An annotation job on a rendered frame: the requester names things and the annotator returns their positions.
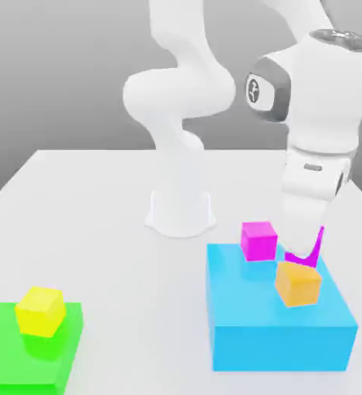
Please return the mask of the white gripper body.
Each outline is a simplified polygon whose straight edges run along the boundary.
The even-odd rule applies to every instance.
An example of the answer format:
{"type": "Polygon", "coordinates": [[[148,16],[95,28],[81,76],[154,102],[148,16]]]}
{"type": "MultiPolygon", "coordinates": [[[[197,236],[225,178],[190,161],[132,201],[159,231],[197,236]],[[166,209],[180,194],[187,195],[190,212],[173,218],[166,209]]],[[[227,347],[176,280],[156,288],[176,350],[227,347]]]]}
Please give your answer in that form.
{"type": "Polygon", "coordinates": [[[347,182],[352,158],[288,148],[282,190],[308,198],[332,201],[347,182]]]}

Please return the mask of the small magenta cube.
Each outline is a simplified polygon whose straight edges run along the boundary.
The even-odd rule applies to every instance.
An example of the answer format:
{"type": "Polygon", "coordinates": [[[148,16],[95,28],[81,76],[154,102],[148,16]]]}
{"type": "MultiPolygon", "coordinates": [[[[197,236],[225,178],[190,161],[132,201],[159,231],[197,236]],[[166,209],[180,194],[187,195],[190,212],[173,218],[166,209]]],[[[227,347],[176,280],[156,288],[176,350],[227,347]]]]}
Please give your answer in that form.
{"type": "Polygon", "coordinates": [[[241,248],[247,262],[272,261],[278,235],[269,221],[243,222],[241,248]]]}
{"type": "Polygon", "coordinates": [[[317,235],[315,245],[313,247],[312,252],[310,253],[309,256],[305,258],[300,258],[290,252],[285,253],[285,261],[286,262],[292,262],[296,263],[299,265],[305,265],[311,268],[315,268],[317,266],[317,262],[320,256],[320,247],[322,244],[322,239],[323,239],[323,233],[324,233],[324,227],[320,227],[320,231],[317,235]]]}

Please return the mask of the small orange cube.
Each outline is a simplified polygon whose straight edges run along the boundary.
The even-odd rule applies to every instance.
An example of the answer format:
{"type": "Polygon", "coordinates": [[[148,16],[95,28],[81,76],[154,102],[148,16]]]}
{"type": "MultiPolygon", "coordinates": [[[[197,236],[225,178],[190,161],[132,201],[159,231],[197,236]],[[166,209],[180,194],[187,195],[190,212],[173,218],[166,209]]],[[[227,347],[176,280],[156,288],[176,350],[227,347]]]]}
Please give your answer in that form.
{"type": "Polygon", "coordinates": [[[287,308],[311,306],[318,302],[322,276],[315,269],[293,262],[279,262],[275,288],[287,308]]]}

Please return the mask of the small yellow cube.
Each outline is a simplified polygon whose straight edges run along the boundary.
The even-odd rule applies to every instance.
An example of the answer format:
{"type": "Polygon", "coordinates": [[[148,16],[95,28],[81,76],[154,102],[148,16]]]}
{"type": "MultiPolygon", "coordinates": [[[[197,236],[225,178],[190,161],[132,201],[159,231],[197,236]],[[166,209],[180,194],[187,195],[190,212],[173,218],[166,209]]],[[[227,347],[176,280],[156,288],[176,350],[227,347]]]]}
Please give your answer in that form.
{"type": "Polygon", "coordinates": [[[15,315],[21,334],[52,338],[66,317],[63,293],[33,286],[15,305],[15,315]]]}

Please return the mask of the large blue box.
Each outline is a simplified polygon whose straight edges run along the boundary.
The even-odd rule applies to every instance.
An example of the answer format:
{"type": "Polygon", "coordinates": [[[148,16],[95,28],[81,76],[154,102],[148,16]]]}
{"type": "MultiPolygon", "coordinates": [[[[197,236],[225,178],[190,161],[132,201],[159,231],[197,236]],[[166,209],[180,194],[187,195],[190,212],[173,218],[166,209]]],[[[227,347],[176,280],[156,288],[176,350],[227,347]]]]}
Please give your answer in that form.
{"type": "Polygon", "coordinates": [[[206,302],[217,372],[344,371],[358,325],[324,260],[317,304],[288,308],[276,291],[277,262],[247,262],[238,244],[209,244],[206,302]]]}

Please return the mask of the large green box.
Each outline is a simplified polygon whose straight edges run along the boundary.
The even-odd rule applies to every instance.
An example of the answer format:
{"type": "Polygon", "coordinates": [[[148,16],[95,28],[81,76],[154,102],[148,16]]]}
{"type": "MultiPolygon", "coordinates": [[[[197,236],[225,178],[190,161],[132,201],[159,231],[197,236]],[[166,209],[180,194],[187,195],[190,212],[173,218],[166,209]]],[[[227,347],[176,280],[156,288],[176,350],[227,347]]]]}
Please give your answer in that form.
{"type": "Polygon", "coordinates": [[[79,302],[52,338],[19,332],[14,302],[0,302],[0,395],[64,395],[83,331],[79,302]]]}

